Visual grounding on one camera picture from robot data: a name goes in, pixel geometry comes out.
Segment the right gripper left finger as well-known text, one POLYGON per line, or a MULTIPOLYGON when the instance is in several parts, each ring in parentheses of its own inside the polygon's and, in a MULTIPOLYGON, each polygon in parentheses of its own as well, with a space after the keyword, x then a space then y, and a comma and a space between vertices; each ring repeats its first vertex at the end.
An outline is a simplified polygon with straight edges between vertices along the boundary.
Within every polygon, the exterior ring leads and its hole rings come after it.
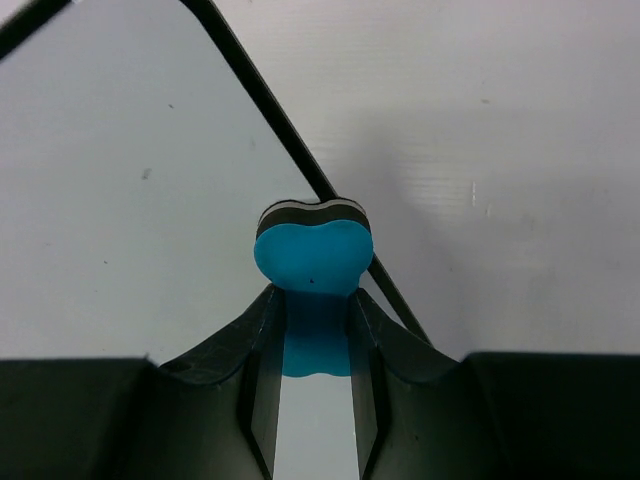
POLYGON ((1 364, 5 479, 269 479, 285 327, 265 288, 234 321, 164 364, 145 358, 1 364))

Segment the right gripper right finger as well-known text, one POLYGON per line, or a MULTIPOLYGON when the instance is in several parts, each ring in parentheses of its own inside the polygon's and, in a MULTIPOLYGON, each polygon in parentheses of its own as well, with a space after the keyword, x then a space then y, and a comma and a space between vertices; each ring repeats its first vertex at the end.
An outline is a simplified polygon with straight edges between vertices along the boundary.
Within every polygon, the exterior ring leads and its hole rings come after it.
POLYGON ((347 321, 364 479, 635 479, 635 355, 480 352, 455 361, 365 292, 347 321))

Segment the blue bone-shaped eraser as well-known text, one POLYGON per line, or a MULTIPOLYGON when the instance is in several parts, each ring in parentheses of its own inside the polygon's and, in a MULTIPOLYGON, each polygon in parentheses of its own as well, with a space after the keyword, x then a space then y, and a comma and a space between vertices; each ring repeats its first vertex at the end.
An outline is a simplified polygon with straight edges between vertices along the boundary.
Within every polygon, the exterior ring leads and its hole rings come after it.
POLYGON ((284 292, 283 375, 348 377, 348 302, 374 256, 365 209, 344 197, 278 201, 258 220, 253 255, 284 292))

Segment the white whiteboard black frame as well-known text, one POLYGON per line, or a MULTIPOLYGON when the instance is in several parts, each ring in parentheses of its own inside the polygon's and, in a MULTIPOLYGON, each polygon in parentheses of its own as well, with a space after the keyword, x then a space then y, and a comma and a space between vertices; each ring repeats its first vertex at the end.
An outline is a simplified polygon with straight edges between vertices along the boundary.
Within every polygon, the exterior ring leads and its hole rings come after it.
POLYGON ((31 1, 1 26, 1 364, 164 364, 267 287, 262 208, 311 187, 175 1, 31 1))

